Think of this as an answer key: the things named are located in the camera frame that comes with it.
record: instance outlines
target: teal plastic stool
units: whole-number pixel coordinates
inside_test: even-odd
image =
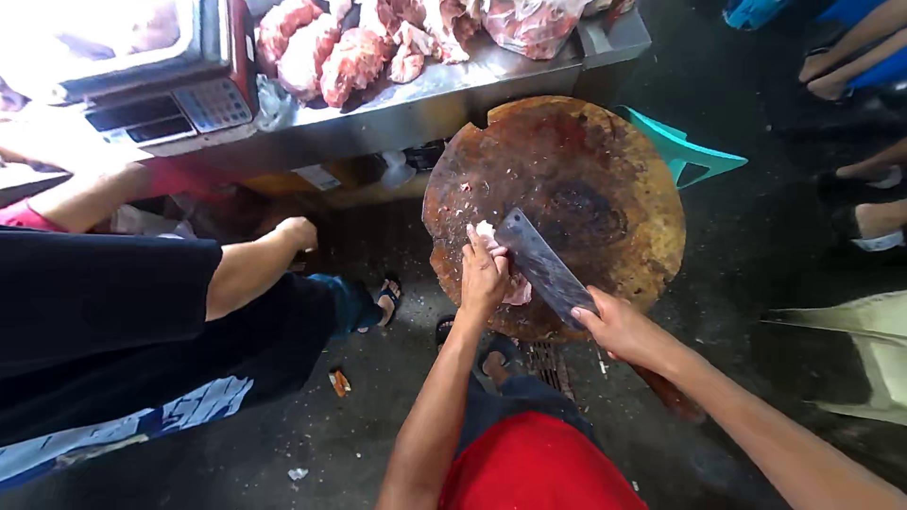
[[[708,172],[696,177],[696,179],[683,186],[678,186],[678,189],[680,190],[691,184],[696,184],[699,181],[718,175],[719,173],[734,170],[737,167],[745,165],[746,162],[749,161],[747,158],[741,158],[734,154],[713,151],[694,143],[687,142],[687,134],[685,132],[660,123],[655,119],[649,119],[647,116],[628,106],[621,107],[627,109],[630,123],[648,136],[652,143],[655,143],[658,154],[661,156],[661,159],[665,160],[668,164],[671,175],[674,176],[675,186],[677,186],[678,180],[680,179],[680,173],[686,168],[687,163],[694,163],[708,168]]]

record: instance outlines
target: trash on floor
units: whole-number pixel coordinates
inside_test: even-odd
[[[346,380],[343,372],[339,369],[333,370],[331,373],[327,374],[327,377],[331,379],[331,384],[334,385],[334,391],[337,392],[338,397],[345,397],[347,392],[353,390],[349,386],[349,381]]]
[[[289,479],[293,480],[294,482],[297,482],[297,481],[305,478],[307,475],[308,475],[308,469],[303,469],[301,467],[297,467],[296,469],[290,469],[289,471],[287,471],[287,476],[289,476]]]

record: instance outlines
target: red shirt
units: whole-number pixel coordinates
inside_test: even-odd
[[[555,417],[534,411],[498,422],[469,445],[453,462],[438,507],[647,508],[587,437]]]

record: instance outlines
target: plastic stool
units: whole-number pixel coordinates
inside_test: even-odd
[[[907,426],[907,291],[876,294],[827,309],[770,310],[763,322],[850,334],[873,390],[868,402],[841,405],[814,402],[852,417]]]
[[[708,172],[696,177],[678,189],[684,189],[691,184],[708,179],[719,173],[729,172],[743,166],[749,160],[727,152],[713,151],[705,147],[687,142],[687,134],[678,129],[650,119],[642,113],[623,106],[629,113],[629,121],[655,143],[655,148],[661,159],[665,160],[671,175],[674,176],[674,185],[677,186],[680,173],[686,168],[687,163],[694,163],[708,168]]]

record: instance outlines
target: cleaver blade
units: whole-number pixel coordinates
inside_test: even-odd
[[[516,269],[558,317],[571,329],[584,331],[585,328],[573,318],[570,310],[583,307],[598,314],[595,301],[519,207],[507,213],[494,238],[507,248]]]

